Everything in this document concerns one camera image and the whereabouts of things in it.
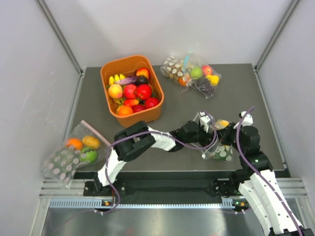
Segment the red fake apple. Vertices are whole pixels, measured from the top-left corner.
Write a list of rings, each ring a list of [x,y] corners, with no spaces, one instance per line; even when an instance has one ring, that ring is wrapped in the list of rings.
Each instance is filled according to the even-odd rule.
[[[137,87],[136,89],[136,95],[141,100],[147,100],[152,96],[153,90],[150,85],[143,84]]]

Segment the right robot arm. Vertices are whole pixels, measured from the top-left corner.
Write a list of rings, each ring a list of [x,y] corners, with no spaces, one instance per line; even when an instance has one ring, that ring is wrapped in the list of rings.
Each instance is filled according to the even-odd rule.
[[[230,190],[243,195],[258,218],[266,236],[312,236],[304,228],[281,192],[273,167],[260,149],[260,135],[253,126],[237,128],[225,120],[216,122],[219,141],[232,146],[240,156],[242,168],[232,173]]]

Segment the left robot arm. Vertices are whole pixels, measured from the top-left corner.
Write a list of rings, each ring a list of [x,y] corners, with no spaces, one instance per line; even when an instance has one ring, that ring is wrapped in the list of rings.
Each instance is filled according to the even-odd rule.
[[[116,134],[114,143],[106,148],[105,164],[94,175],[94,188],[101,195],[108,194],[124,165],[150,148],[177,152],[188,147],[206,152],[215,146],[217,140],[216,130],[210,131],[195,121],[188,121],[171,132],[154,130],[146,122],[140,121]]]

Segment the polka dot zip bag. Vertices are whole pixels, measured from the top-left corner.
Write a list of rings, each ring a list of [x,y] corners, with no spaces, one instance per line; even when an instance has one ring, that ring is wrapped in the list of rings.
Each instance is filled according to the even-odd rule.
[[[199,124],[199,117],[198,117],[198,113],[195,116],[195,118],[193,119],[194,122],[198,123],[199,127],[201,128],[201,130],[203,130],[203,128],[200,126]],[[218,134],[218,129],[216,128],[216,125],[214,123],[214,129],[217,131]],[[200,146],[201,145],[199,143],[195,143],[193,144],[194,146]],[[216,159],[216,160],[220,160],[220,161],[225,161],[225,162],[229,162],[232,160],[233,157],[233,149],[231,146],[227,146],[227,145],[222,145],[219,142],[218,138],[215,138],[213,144],[211,147],[209,147],[206,150],[202,150],[202,158],[203,159]]]

